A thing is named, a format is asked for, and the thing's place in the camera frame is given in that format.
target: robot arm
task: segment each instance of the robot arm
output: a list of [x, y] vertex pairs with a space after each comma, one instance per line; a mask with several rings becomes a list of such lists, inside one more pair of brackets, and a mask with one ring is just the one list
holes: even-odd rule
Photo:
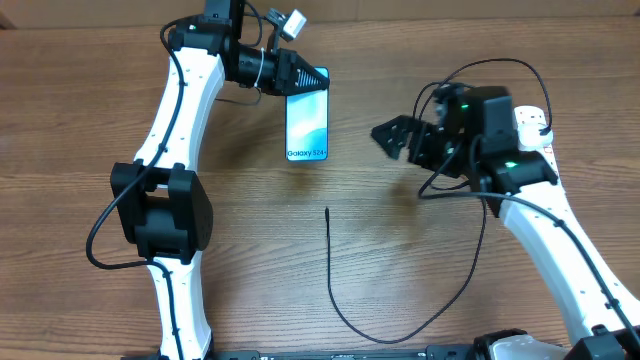
[[[394, 159], [398, 159], [401, 148], [408, 144], [411, 163], [453, 178], [465, 175], [474, 192], [526, 200], [561, 219], [576, 235], [626, 318], [632, 326], [640, 325], [640, 302], [615, 277], [571, 211], [550, 146], [553, 133], [540, 135], [539, 132], [540, 126], [545, 126], [543, 116], [538, 113], [529, 116], [530, 109], [519, 108], [514, 117], [511, 96], [503, 87], [464, 91], [450, 86], [437, 91], [438, 94], [434, 92], [436, 102], [443, 104], [438, 125], [399, 116], [375, 127], [371, 136]], [[527, 121], [529, 118], [541, 123], [532, 124]], [[604, 338], [603, 334], [610, 334], [613, 342], [606, 346], [621, 351], [622, 345], [627, 352], [638, 356], [627, 326], [605, 297], [593, 271], [568, 234], [524, 204], [497, 198], [488, 198], [487, 202], [493, 214], [522, 243], [551, 290], [574, 350], [584, 348], [586, 341], [599, 341]], [[527, 344], [538, 344], [528, 340]], [[510, 347], [507, 342], [497, 342], [483, 355], [493, 359], [533, 359], [532, 354], [541, 354], [532, 353], [529, 347]], [[495, 349], [507, 350], [493, 352]], [[542, 352], [549, 359], [562, 359], [566, 354], [566, 350], [557, 351], [557, 348], [545, 348]], [[566, 359], [586, 358], [584, 354], [571, 357], [572, 353]]]
[[[171, 30], [169, 44], [186, 84], [181, 110], [158, 162], [137, 191], [130, 191], [118, 203], [127, 240], [137, 245], [141, 257], [162, 264], [171, 274], [170, 290], [163, 271], [148, 266], [162, 321], [160, 359], [208, 359], [213, 347], [200, 274], [202, 251], [212, 232], [213, 210], [196, 172], [207, 120], [225, 80], [274, 96], [329, 87], [329, 79], [296, 52], [279, 49], [274, 36], [266, 51], [240, 44], [244, 5], [244, 0], [209, 0], [204, 14], [182, 19]], [[267, 20], [274, 26], [274, 35], [287, 41], [298, 35], [305, 22], [298, 11], [287, 16], [273, 9]], [[145, 143], [135, 155], [134, 164], [114, 166], [114, 196], [150, 164], [165, 136], [180, 88], [178, 67], [171, 57], [169, 61], [167, 86]], [[168, 199], [150, 196], [159, 187], [168, 190]]]

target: wood grain surface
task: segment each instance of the wood grain surface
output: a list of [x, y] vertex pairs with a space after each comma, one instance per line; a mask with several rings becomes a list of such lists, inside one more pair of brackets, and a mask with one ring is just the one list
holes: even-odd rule
[[[158, 30], [0, 32], [1, 359], [118, 359], [159, 346], [147, 270], [98, 270], [84, 254], [112, 199], [111, 167], [131, 161], [160, 102], [167, 55]], [[256, 32], [246, 34], [248, 42]], [[337, 301], [365, 332], [401, 337], [461, 286], [481, 224], [478, 201], [418, 202], [431, 173], [387, 159], [369, 132], [410, 114], [423, 84], [488, 57], [526, 60], [544, 77], [571, 204], [640, 295], [638, 34], [638, 18], [309, 25], [290, 46], [331, 72], [328, 161], [285, 160], [283, 98], [251, 108], [216, 103], [209, 120], [200, 177], [215, 225], [202, 271], [216, 348], [420, 348], [513, 327], [568, 343], [531, 260], [495, 219], [465, 293], [406, 343], [360, 338], [328, 299], [325, 206]], [[517, 64], [479, 66], [459, 79], [505, 85], [516, 105], [544, 106], [535, 78]], [[248, 101], [255, 93], [228, 84], [220, 96]], [[116, 216], [96, 253], [110, 263], [136, 258]]]

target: black bracket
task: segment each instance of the black bracket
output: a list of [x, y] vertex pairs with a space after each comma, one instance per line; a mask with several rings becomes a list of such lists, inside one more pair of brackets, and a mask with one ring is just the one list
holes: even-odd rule
[[[116, 163], [111, 171], [111, 189], [117, 197], [145, 169], [140, 162]], [[167, 197], [150, 196], [166, 186]], [[138, 246], [145, 259], [156, 256], [191, 263], [196, 250], [209, 244], [213, 229], [213, 208], [194, 171], [176, 164], [173, 169], [153, 168], [118, 203], [124, 235]]]

